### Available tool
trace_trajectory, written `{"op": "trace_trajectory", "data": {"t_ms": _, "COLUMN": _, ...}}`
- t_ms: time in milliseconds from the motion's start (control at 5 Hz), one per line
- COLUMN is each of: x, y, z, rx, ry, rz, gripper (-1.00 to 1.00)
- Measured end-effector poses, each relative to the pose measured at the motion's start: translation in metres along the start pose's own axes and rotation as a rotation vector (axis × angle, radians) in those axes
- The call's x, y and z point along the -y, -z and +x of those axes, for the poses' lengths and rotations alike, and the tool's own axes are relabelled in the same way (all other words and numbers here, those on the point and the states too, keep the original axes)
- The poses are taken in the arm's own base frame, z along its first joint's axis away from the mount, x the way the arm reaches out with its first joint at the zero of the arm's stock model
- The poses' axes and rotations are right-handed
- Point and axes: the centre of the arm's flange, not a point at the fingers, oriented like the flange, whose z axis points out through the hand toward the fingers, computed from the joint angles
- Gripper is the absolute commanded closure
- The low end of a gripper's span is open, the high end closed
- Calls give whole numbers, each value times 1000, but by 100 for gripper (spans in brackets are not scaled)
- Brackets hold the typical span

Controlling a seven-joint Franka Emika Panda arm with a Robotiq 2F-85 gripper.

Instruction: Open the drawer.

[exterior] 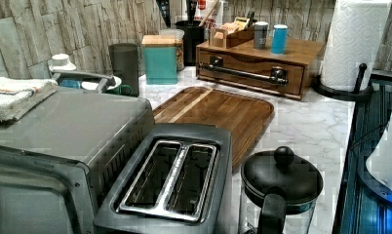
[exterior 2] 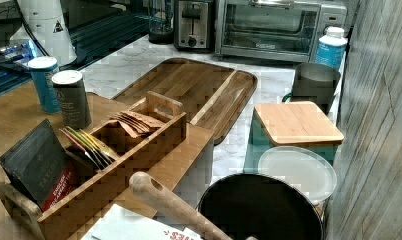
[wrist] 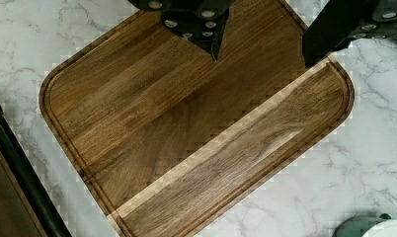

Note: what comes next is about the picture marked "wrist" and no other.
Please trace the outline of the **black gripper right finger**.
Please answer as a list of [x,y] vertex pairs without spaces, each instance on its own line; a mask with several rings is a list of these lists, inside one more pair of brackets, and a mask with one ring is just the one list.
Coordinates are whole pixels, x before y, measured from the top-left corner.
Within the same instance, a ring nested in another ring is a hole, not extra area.
[[302,37],[305,67],[354,40],[397,36],[397,0],[330,0]]

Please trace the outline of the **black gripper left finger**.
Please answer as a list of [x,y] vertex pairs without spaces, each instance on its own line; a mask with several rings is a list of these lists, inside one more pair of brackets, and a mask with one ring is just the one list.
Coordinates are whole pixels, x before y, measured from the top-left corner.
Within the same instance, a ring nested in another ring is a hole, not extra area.
[[161,24],[218,60],[229,9],[235,0],[128,0],[141,11],[159,12]]

